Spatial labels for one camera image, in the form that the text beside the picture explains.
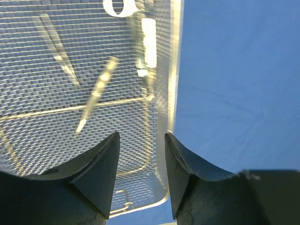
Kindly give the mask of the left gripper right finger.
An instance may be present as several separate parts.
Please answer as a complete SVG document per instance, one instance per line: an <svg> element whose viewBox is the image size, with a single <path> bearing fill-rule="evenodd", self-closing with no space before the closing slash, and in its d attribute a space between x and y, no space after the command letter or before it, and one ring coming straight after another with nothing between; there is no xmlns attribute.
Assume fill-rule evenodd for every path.
<svg viewBox="0 0 300 225"><path fill-rule="evenodd" d="M297 170L226 171L165 135L172 215L179 225L297 225Z"/></svg>

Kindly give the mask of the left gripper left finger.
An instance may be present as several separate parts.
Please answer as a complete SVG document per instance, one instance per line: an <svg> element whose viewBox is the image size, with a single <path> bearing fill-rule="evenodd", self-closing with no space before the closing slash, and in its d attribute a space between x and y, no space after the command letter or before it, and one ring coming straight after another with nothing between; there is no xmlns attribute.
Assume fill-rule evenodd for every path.
<svg viewBox="0 0 300 225"><path fill-rule="evenodd" d="M40 175L0 174L3 225L104 225L120 154L114 132L90 150Z"/></svg>

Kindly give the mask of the blue surgical drape cloth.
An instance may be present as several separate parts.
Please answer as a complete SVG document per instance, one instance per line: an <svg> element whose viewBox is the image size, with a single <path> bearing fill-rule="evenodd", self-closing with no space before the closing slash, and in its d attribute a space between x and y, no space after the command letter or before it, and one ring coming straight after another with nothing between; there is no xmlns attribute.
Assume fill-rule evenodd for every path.
<svg viewBox="0 0 300 225"><path fill-rule="evenodd" d="M173 135L231 173L300 172L299 1L155 1L155 10L169 15L180 37ZM169 197L109 223L177 221Z"/></svg>

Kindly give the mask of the wire mesh instrument tray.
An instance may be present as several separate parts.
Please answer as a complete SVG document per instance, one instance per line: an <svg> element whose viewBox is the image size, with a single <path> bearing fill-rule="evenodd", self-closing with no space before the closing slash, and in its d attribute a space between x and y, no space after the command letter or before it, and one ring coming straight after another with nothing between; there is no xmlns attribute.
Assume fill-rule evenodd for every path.
<svg viewBox="0 0 300 225"><path fill-rule="evenodd" d="M2 171L41 174L118 132L110 217L167 201L164 136L176 114L180 37L155 1L1 1ZM118 65L75 135L110 57Z"/></svg>

